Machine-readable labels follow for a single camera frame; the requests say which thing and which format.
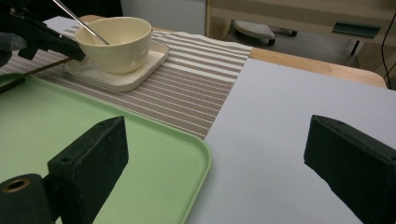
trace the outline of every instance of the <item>tray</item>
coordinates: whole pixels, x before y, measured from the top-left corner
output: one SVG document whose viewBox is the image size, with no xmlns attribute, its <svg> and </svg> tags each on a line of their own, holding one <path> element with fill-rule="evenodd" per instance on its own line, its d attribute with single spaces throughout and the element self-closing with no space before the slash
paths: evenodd
<svg viewBox="0 0 396 224">
<path fill-rule="evenodd" d="M 168 52 L 169 48 L 165 44 L 151 41 L 146 62 L 137 70 L 128 74 L 109 74 L 97 68 L 87 58 L 82 62 L 67 62 L 64 64 L 64 69 L 72 77 L 81 81 L 93 83 L 113 91 L 131 91 L 165 62 Z"/>
<path fill-rule="evenodd" d="M 184 223 L 211 166 L 198 137 L 34 77 L 0 94 L 0 114 L 1 182 L 44 177 L 93 124 L 125 117 L 130 160 L 94 223 Z"/>
</svg>

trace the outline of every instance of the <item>green tray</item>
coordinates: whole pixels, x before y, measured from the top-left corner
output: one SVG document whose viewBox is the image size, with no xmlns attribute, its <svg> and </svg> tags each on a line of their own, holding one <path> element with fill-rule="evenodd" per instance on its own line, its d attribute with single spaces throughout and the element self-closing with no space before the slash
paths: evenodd
<svg viewBox="0 0 396 224">
<path fill-rule="evenodd" d="M 37 78 L 0 94 L 0 182 L 44 177 L 47 161 L 116 116 L 130 159 L 94 223 L 184 223 L 211 166 L 201 139 Z"/>
</svg>

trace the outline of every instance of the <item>spoon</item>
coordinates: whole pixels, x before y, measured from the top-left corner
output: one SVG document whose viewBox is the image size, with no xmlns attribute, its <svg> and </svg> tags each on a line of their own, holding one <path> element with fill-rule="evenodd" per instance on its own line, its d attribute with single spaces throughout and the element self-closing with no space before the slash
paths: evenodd
<svg viewBox="0 0 396 224">
<path fill-rule="evenodd" d="M 99 34 L 93 31 L 88 25 L 86 25 L 83 21 L 81 21 L 68 7 L 66 7 L 60 0 L 53 0 L 53 2 L 58 5 L 61 9 L 63 9 L 67 14 L 69 14 L 73 19 L 75 19 L 80 25 L 82 25 L 85 29 L 87 29 L 92 35 L 98 37 L 105 44 L 110 45 L 107 41 L 105 41 Z"/>
</svg>

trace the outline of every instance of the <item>saucer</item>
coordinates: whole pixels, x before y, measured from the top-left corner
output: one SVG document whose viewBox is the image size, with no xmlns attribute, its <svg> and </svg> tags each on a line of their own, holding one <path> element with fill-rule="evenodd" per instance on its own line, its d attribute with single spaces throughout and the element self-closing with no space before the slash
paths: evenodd
<svg viewBox="0 0 396 224">
<path fill-rule="evenodd" d="M 96 67 L 87 57 L 82 61 L 70 61 L 64 64 L 64 69 L 75 79 L 89 82 L 114 91 L 131 91 L 138 87 L 152 72 L 165 62 L 169 47 L 165 44 L 151 41 L 145 63 L 132 73 L 109 74 Z"/>
</svg>

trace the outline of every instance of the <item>black cable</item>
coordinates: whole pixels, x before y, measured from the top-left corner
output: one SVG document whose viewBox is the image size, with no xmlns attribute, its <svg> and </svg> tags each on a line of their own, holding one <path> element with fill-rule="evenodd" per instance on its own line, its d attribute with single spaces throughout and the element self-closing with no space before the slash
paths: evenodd
<svg viewBox="0 0 396 224">
<path fill-rule="evenodd" d="M 384 40 L 382 41 L 382 45 L 381 45 L 382 64 L 384 64 L 384 67 L 385 67 L 386 77 L 388 78 L 388 84 L 389 84 L 389 89 L 390 89 L 390 90 L 392 90 L 392 86 L 391 86 L 391 84 L 390 84 L 390 77 L 389 77 L 389 71 L 388 71 L 388 68 L 387 68 L 387 64 L 385 63 L 384 46 L 385 46 L 385 40 L 387 39 L 387 36 L 388 36 L 389 30 L 390 30 L 390 27 L 392 27 L 392 24 L 393 24 L 393 22 L 394 22 L 394 20 L 395 20 L 395 17 L 396 17 L 396 12 L 395 12 L 395 14 L 393 15 L 393 19 L 392 19 L 392 21 L 390 22 L 390 25 L 389 25 L 389 27 L 388 27 L 387 32 L 385 33 Z"/>
</svg>

